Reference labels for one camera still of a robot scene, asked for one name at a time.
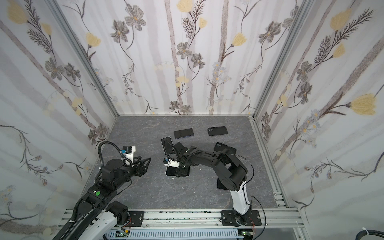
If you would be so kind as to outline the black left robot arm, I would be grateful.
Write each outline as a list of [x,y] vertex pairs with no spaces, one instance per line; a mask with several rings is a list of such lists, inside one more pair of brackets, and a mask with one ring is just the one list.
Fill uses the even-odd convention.
[[[120,158],[104,162],[102,146],[111,145]],[[76,202],[72,216],[54,237],[56,240],[100,240],[114,226],[125,226],[132,221],[126,205],[115,201],[119,188],[132,180],[142,177],[148,171],[151,158],[135,157],[134,146],[120,149],[110,141],[98,146],[100,168],[94,184]]]

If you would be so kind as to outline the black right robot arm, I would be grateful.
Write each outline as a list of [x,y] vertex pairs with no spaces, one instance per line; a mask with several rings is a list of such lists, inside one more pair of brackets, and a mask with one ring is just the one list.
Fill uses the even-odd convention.
[[197,147],[186,148],[180,142],[173,144],[170,137],[161,139],[166,157],[164,165],[174,169],[174,175],[187,177],[190,167],[199,165],[213,169],[221,185],[230,191],[233,201],[233,216],[222,217],[229,226],[244,226],[253,211],[246,192],[248,169],[226,148],[219,152],[206,152]]

